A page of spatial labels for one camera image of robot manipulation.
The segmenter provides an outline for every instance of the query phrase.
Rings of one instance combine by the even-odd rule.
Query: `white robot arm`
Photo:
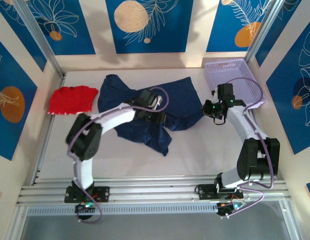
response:
[[[236,168],[219,173],[214,184],[197,186],[199,198],[202,200],[228,200],[232,194],[243,198],[243,194],[238,191],[238,186],[248,181],[271,179],[277,175],[280,143],[276,138],[269,138],[261,131],[246,112],[246,104],[242,100],[235,99],[231,83],[218,85],[212,94],[213,100],[206,100],[202,113],[213,118],[217,125],[222,125],[228,120],[236,129],[243,146]],[[216,123],[216,119],[223,120],[223,122]],[[267,145],[273,176],[261,141]]]
[[[99,149],[101,136],[108,130],[136,118],[157,123],[164,122],[165,113],[160,110],[154,112],[161,104],[162,99],[160,95],[145,89],[139,97],[132,98],[127,103],[121,103],[117,107],[91,116],[82,113],[77,117],[66,137],[66,143],[70,145],[71,154],[76,157],[73,160],[74,179],[72,186],[69,186],[66,190],[65,203],[85,202],[87,195],[83,190],[89,193],[90,196],[96,196],[97,200],[102,199],[103,202],[108,202],[105,191],[108,192],[109,188],[94,187],[92,175],[93,157]],[[90,122],[91,124],[88,125],[85,131],[80,133],[81,129]]]

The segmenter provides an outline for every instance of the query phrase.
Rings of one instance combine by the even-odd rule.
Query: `orange circle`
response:
[[[233,0],[221,0],[221,4],[223,4],[223,5],[228,5],[231,2],[233,2]]]
[[[261,23],[256,21],[239,30],[235,37],[236,46],[239,48],[249,47],[260,25]]]
[[[150,42],[151,42],[151,40],[148,37],[144,39],[145,44],[149,44]]]
[[[303,99],[299,95],[295,95],[293,99],[291,100],[291,105],[293,106],[294,109],[298,110],[302,107],[303,105]]]
[[[13,124],[18,123],[22,119],[25,111],[25,100],[23,93],[15,86],[7,86],[1,91],[1,94],[10,99],[17,98],[17,100],[14,101],[15,104],[11,104],[9,102],[0,104],[0,111],[7,121]]]
[[[49,36],[51,37],[51,39],[53,39],[55,41],[62,40],[62,35],[58,31],[51,31],[49,33]]]

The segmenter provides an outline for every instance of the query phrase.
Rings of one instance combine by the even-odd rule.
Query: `metal frame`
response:
[[[55,58],[55,54],[47,42],[40,26],[37,24],[31,10],[27,6],[24,0],[12,0],[16,12],[19,14],[20,18],[24,22],[27,30],[35,40],[41,52],[44,54],[45,58],[50,62],[56,73],[63,77],[64,73],[61,66]]]
[[[96,186],[109,186],[109,204],[168,204],[199,202],[199,196],[194,192],[199,184],[213,184],[215,176],[194,177],[141,177],[141,178],[105,178],[96,179]],[[64,205],[66,188],[71,179],[51,179],[37,182],[34,186],[23,186],[16,206],[54,206]],[[282,200],[283,196],[290,198],[286,183],[276,180],[274,188],[264,190],[267,200]],[[257,200],[257,193],[244,194],[245,198]],[[220,200],[207,200],[206,203],[217,203]]]
[[[12,0],[16,11],[25,22],[27,29],[34,37],[36,43],[44,53],[45,57],[51,62],[55,70],[63,75],[63,72],[56,61],[51,47],[48,45],[35,19],[30,15],[30,10],[23,0]],[[261,27],[256,37],[249,47],[245,56],[245,61],[249,63],[255,57],[262,41],[264,40],[269,28],[271,27],[284,0],[274,0],[269,11],[266,13]],[[64,85],[65,76],[60,87]],[[70,185],[71,179],[39,179],[48,140],[53,127],[54,116],[49,120],[48,129],[42,144],[40,155],[37,159],[36,167],[32,174],[31,186],[23,186],[17,200],[16,208],[12,217],[10,228],[8,229],[5,240],[20,239],[25,224],[26,216],[29,214],[37,215],[72,215],[75,204],[64,203],[66,188]],[[165,212],[167,207],[176,206],[170,213],[177,213],[180,210],[191,213],[192,211],[215,212],[216,200],[199,200],[199,196],[194,189],[199,184],[212,184],[216,176],[170,176],[170,177],[123,177],[123,178],[99,178],[95,179],[96,186],[109,186],[109,202],[103,203],[102,208],[106,214],[123,214],[125,210],[130,210],[130,214],[151,214],[169,213]],[[265,192],[264,201],[278,201],[284,216],[285,223],[292,239],[299,239],[296,229],[297,223],[294,222],[294,213],[291,212],[290,193],[283,180],[276,180],[272,190],[263,189]],[[260,197],[257,193],[245,193],[246,201],[254,201]]]
[[[5,240],[19,240],[21,238],[28,211],[28,206],[15,207]]]
[[[261,22],[261,26],[257,30],[257,33],[255,34],[255,37],[251,42],[245,55],[244,59],[247,64],[249,64],[251,61],[254,60],[255,54],[257,53],[263,40],[265,39],[267,33],[269,32],[284,2],[285,0],[273,0],[273,3],[270,5],[267,13],[265,14]]]
[[[299,238],[300,239],[307,239],[306,235],[305,235],[305,232],[303,231],[302,223],[298,220],[299,218],[297,216],[297,212],[295,210],[295,207],[293,205],[292,200],[288,200],[287,204],[288,204],[289,209],[291,210],[290,214],[291,214],[291,217],[292,217],[292,220],[293,220],[293,224],[296,227],[296,230],[297,230],[297,233],[299,235]]]

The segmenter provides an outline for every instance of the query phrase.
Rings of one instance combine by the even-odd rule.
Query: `dark blue cloth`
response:
[[[202,104],[190,77],[158,86],[165,89],[169,96],[169,104],[164,110],[165,122],[161,124],[135,119],[115,127],[115,130],[119,137],[136,143],[144,143],[166,156],[172,138],[163,127],[171,131],[190,128],[203,117]],[[133,97],[138,97],[142,91],[143,89],[130,89],[117,75],[107,75],[100,88],[98,110],[101,113],[115,108]],[[152,92],[163,97],[162,104],[158,107],[161,108],[166,103],[165,95],[157,89]]]

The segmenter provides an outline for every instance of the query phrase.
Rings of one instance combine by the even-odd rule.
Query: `plastic basket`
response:
[[[249,66],[242,58],[207,62],[205,63],[204,76],[210,90],[215,90],[219,84],[224,84],[235,78],[249,78],[256,82]],[[237,79],[230,83],[233,84],[235,98],[243,100],[247,106],[255,103],[261,96],[259,87],[253,82]],[[266,99],[263,95],[261,102],[251,106],[250,109],[258,108],[265,101]]]

